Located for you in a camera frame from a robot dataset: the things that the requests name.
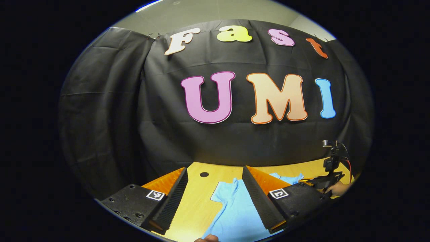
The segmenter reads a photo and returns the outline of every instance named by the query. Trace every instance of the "letter u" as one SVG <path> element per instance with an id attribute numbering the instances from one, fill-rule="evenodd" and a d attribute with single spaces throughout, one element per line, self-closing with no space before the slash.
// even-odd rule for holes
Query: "letter u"
<path id="1" fill-rule="evenodd" d="M 211 76 L 212 81 L 216 82 L 218 86 L 219 106 L 214 111 L 203 108 L 200 86 L 205 82 L 205 79 L 201 76 L 184 79 L 181 86 L 185 89 L 188 114 L 197 122 L 204 124 L 216 124 L 226 120 L 233 107 L 231 81 L 235 76 L 236 74 L 231 71 L 221 71 Z"/>

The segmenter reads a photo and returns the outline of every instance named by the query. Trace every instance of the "light blue shirt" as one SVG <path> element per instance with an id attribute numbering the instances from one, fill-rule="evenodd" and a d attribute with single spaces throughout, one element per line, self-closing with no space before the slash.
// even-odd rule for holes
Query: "light blue shirt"
<path id="1" fill-rule="evenodd" d="M 271 175 L 291 185 L 303 179 L 301 173 L 298 177 L 281 177 L 277 173 Z M 219 182 L 211 200 L 222 203 L 222 208 L 202 239 L 213 234 L 221 242 L 254 242 L 283 231 L 270 234 L 265 229 L 243 180 L 234 178 L 233 183 Z"/>

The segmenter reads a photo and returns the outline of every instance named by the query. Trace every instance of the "wooden table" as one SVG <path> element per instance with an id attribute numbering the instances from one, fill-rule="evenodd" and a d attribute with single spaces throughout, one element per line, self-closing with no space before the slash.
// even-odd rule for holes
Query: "wooden table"
<path id="1" fill-rule="evenodd" d="M 268 174 L 277 172 L 280 176 L 285 177 L 296 177 L 302 173 L 305 178 L 313 178 L 328 174 L 323 167 L 324 159 L 299 164 L 253 168 Z M 220 202 L 211 200 L 218 182 L 232 183 L 233 178 L 242 179 L 243 167 L 194 162 L 187 170 L 188 184 L 181 203 L 170 229 L 167 230 L 164 236 L 161 235 L 178 242 L 194 242 L 197 238 L 203 236 L 216 214 L 222 208 Z M 342 163 L 339 164 L 339 168 L 335 171 L 342 171 L 345 176 L 341 179 L 341 182 L 344 184 L 349 183 L 349 170 Z M 202 172 L 209 173 L 209 176 L 201 177 L 200 173 Z"/>

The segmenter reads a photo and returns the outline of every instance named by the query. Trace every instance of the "orange gripper pad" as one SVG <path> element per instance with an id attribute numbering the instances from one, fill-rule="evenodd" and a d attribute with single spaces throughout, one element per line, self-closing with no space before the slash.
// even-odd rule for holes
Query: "orange gripper pad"
<path id="1" fill-rule="evenodd" d="M 184 167 L 177 169 L 175 171 L 172 171 L 162 177 L 159 177 L 153 181 L 148 182 L 142 187 L 146 189 L 151 189 L 157 192 L 163 192 L 166 195 L 168 195 L 170 192 L 170 189 L 172 189 L 173 185 L 175 184 L 176 180 L 178 179 L 183 169 Z"/>
<path id="2" fill-rule="evenodd" d="M 269 191 L 291 186 L 291 184 L 286 183 L 276 177 L 273 177 L 263 171 L 259 171 L 250 166 L 246 166 L 246 168 L 248 168 L 249 172 L 257 181 L 257 183 L 266 195 L 269 194 Z"/>

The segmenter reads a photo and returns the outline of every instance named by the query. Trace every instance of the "letter m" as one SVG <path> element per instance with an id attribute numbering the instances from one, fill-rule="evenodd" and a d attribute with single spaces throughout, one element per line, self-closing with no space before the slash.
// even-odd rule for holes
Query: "letter m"
<path id="1" fill-rule="evenodd" d="M 252 123 L 267 124 L 272 121 L 273 117 L 269 114 L 268 104 L 279 121 L 284 118 L 288 104 L 290 105 L 288 120 L 299 121 L 307 118 L 301 89 L 303 82 L 301 76 L 286 75 L 281 91 L 266 73 L 252 73 L 246 79 L 254 85 L 255 91 L 255 115 L 251 118 Z"/>

